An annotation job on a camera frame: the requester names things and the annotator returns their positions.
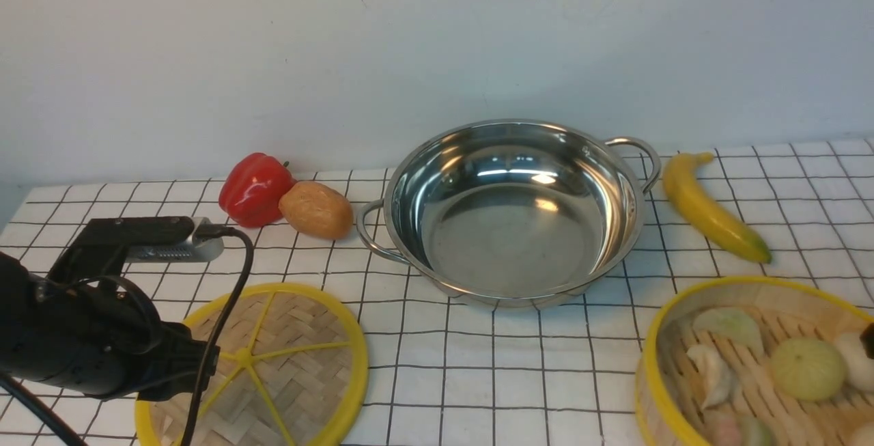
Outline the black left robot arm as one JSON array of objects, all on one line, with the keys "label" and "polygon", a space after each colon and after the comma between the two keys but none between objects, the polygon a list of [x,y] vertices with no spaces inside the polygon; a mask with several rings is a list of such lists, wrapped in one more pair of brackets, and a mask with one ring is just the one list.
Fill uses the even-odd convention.
[{"label": "black left robot arm", "polygon": [[2,388],[66,445],[84,440],[26,380],[103,402],[135,393],[147,402],[181,393],[199,399],[220,351],[181,322],[163,322],[150,297],[122,276],[55,282],[2,255]]}]

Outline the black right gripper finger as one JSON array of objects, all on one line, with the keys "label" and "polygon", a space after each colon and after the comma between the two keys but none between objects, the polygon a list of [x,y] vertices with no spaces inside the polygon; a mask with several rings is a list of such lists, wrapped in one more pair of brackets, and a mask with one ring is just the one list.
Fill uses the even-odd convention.
[{"label": "black right gripper finger", "polygon": [[869,359],[874,359],[874,324],[869,324],[860,334],[860,342]]}]

